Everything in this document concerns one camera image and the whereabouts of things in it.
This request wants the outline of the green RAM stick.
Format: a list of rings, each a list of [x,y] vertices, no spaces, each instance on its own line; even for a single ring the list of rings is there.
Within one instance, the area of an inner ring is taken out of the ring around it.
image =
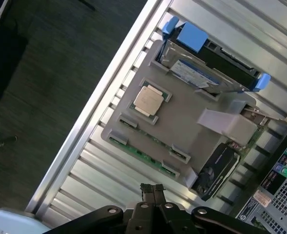
[[[129,145],[128,143],[123,144],[119,142],[118,140],[114,139],[113,137],[109,137],[109,140],[111,143],[114,143],[115,145],[120,146],[124,151],[130,154],[133,154],[135,157],[143,160],[145,163],[149,164],[150,166],[155,167],[160,172],[163,172],[172,178],[178,178],[180,176],[180,173],[176,169],[171,169],[169,167],[166,167],[163,161],[159,161],[159,160],[152,158],[148,154],[138,150],[137,148]]]

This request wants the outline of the black graphics card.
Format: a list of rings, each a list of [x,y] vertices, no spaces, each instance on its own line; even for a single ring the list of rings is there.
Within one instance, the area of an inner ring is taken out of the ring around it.
[[[204,201],[218,193],[229,180],[236,168],[255,148],[256,142],[267,130],[271,120],[287,125],[287,117],[274,118],[249,105],[241,109],[240,113],[209,109],[203,111],[197,123],[225,137],[225,141],[215,147],[192,186]]]

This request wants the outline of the grey plastic parts rack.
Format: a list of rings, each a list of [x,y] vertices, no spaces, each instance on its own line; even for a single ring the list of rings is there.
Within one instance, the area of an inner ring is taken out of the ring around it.
[[[254,107],[255,101],[246,94],[224,93],[211,97],[204,91],[194,91],[156,61],[161,44],[160,40],[152,44],[101,137],[121,150],[109,137],[163,161],[166,167],[180,173],[172,179],[195,191],[192,186],[199,172],[215,147],[225,141],[225,137],[199,125],[199,117],[205,109],[240,113],[246,105]],[[161,91],[164,97],[156,114],[149,117],[134,109],[135,98],[148,85]]]

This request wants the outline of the grey PC case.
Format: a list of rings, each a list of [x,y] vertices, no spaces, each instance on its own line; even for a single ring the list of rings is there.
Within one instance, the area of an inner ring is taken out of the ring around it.
[[[287,234],[287,135],[256,181],[232,216],[271,234]]]

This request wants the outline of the silver CPU chip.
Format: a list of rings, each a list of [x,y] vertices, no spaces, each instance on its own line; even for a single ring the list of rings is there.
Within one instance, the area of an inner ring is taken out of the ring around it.
[[[164,101],[162,95],[151,85],[143,86],[134,100],[134,109],[147,117],[154,116]]]

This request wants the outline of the white plastic box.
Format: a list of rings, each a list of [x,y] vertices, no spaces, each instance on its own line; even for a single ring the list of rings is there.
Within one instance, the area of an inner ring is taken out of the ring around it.
[[[0,234],[43,234],[50,229],[32,213],[10,208],[0,209]]]

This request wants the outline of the silver hard disk with label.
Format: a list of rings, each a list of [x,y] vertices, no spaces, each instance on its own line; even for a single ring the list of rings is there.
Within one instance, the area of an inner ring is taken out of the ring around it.
[[[225,75],[209,68],[204,61],[170,40],[164,43],[159,62],[196,90],[203,89],[210,94],[235,91]]]

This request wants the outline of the blue and black disk caddy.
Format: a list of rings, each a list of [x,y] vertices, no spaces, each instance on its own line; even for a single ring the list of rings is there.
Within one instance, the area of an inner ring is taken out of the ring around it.
[[[259,92],[267,87],[271,76],[248,66],[243,61],[226,52],[219,44],[209,39],[208,34],[190,22],[178,25],[178,17],[172,17],[162,28],[163,44],[156,61],[159,62],[164,43],[168,40],[201,59],[229,79],[237,93]]]

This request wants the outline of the black cabinet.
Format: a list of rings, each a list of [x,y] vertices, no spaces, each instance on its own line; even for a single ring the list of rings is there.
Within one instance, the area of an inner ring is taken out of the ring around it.
[[[0,0],[0,11],[9,0]],[[0,100],[14,74],[28,44],[27,38],[19,34],[18,25],[8,28],[0,25]]]

